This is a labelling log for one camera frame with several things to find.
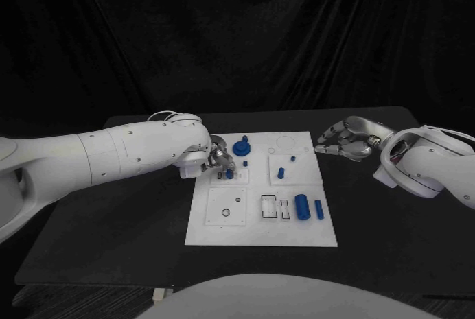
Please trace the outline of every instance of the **white board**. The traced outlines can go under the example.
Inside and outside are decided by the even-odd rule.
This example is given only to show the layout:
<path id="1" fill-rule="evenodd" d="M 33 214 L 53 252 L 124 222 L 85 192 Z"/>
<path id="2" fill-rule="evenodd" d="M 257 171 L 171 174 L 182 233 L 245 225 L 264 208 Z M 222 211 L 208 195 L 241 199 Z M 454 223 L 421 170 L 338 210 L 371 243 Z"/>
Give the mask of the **white board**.
<path id="1" fill-rule="evenodd" d="M 196 178 L 184 244 L 336 247 L 309 132 L 245 134 L 251 151 L 239 157 L 231 148 L 242 135 L 219 134 L 228 144 L 236 171 L 232 180 L 226 180 L 223 174 L 218 176 L 222 172 L 218 167 L 208 169 Z M 284 168 L 283 179 L 277 177 L 280 167 Z M 297 219 L 297 194 L 304 194 L 307 198 L 307 220 Z M 322 202 L 323 220 L 316 217 L 314 200 Z"/>

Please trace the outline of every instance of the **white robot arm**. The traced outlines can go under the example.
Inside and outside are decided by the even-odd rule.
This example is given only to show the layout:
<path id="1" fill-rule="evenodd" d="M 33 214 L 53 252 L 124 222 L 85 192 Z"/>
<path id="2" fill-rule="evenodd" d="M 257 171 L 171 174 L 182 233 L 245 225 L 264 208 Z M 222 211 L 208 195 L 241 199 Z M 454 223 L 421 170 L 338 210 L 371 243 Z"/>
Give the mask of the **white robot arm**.
<path id="1" fill-rule="evenodd" d="M 0 242 L 72 191 L 169 165 L 180 168 L 182 178 L 209 167 L 235 169 L 225 142 L 196 115 L 59 137 L 0 137 Z"/>
<path id="2" fill-rule="evenodd" d="M 362 117 L 348 117 L 323 133 L 325 143 L 339 133 L 339 145 L 317 145 L 314 152 L 336 154 L 361 161 L 372 150 L 381 150 L 381 165 L 374 177 L 390 187 L 433 198 L 446 188 L 456 199 L 475 209 L 475 151 L 446 133 L 475 141 L 454 132 L 423 126 L 395 132 Z"/>

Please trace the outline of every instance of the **blue object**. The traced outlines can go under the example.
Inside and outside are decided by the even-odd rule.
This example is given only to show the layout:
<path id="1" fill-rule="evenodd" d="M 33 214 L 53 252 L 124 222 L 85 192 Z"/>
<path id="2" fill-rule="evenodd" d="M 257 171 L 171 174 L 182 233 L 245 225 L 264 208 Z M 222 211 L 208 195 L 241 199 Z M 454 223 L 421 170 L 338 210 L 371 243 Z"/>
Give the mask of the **blue object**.
<path id="1" fill-rule="evenodd" d="M 242 136 L 242 141 L 238 141 L 232 145 L 232 152 L 236 156 L 245 156 L 249 153 L 249 143 L 248 143 L 248 138 L 244 135 Z"/>
<path id="2" fill-rule="evenodd" d="M 322 202 L 319 200 L 314 200 L 314 207 L 316 207 L 316 216 L 319 220 L 323 219 L 323 210 L 322 210 Z"/>
<path id="3" fill-rule="evenodd" d="M 277 174 L 277 177 L 278 177 L 280 179 L 283 179 L 283 177 L 284 177 L 284 169 L 283 169 L 283 168 L 278 168 L 278 174 Z"/>
<path id="4" fill-rule="evenodd" d="M 304 194 L 299 194 L 294 196 L 294 208 L 297 210 L 297 219 L 307 220 L 310 218 L 310 210 Z"/>
<path id="5" fill-rule="evenodd" d="M 229 169 L 225 170 L 225 178 L 231 180 L 234 178 L 234 173 Z"/>

